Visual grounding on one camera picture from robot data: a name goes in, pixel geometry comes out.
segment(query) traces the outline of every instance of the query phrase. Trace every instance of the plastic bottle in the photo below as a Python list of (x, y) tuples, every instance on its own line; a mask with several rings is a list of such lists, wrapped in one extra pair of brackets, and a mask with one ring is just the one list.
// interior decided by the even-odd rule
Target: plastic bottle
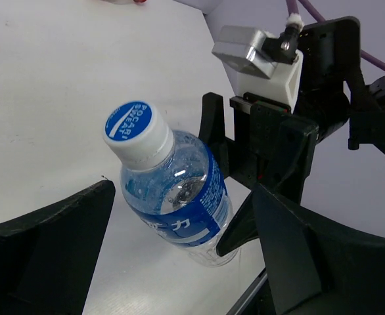
[(152, 104), (117, 108), (104, 139), (122, 162), (121, 187), (134, 212), (156, 233), (204, 266), (221, 266), (215, 246), (233, 217), (215, 159), (197, 137), (172, 131)]

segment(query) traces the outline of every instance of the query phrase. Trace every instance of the table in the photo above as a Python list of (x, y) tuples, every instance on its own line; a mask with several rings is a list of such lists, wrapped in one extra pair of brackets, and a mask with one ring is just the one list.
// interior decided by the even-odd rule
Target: table
[[(201, 97), (233, 95), (202, 13), (170, 0), (0, 0), (0, 222), (113, 180), (117, 194), (85, 314), (225, 314), (264, 267), (260, 244), (205, 268), (157, 238), (120, 193), (101, 138), (134, 98), (198, 134)], [(225, 102), (227, 135), (233, 114)], [(227, 181), (234, 209), (247, 189)]]

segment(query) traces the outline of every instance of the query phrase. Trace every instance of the bottle label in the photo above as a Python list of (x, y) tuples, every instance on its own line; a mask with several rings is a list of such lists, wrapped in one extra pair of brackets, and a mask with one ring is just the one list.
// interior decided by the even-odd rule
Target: bottle label
[(220, 231), (229, 211), (223, 175), (206, 147), (209, 171), (200, 193), (187, 205), (165, 215), (148, 215), (133, 209), (141, 219), (166, 241), (179, 247), (193, 247), (211, 240)]
[(136, 101), (117, 108), (105, 125), (106, 135), (114, 141), (126, 141), (138, 136), (152, 119), (152, 110), (147, 103)]

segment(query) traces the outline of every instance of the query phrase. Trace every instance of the bottle cap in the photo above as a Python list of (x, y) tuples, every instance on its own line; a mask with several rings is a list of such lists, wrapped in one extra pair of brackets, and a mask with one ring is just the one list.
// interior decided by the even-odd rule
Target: bottle cap
[(173, 132), (157, 108), (136, 100), (117, 108), (106, 121), (104, 140), (128, 168), (146, 171), (170, 154)]

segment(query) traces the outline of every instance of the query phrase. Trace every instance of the transparent bottle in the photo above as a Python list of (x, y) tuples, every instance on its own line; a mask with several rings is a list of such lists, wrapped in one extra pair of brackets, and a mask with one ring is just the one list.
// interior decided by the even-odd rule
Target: transparent bottle
[(156, 107), (141, 101), (108, 118), (104, 139), (122, 161), (121, 187), (134, 212), (167, 242), (204, 266), (221, 266), (215, 246), (233, 217), (223, 175), (208, 147), (172, 131)]

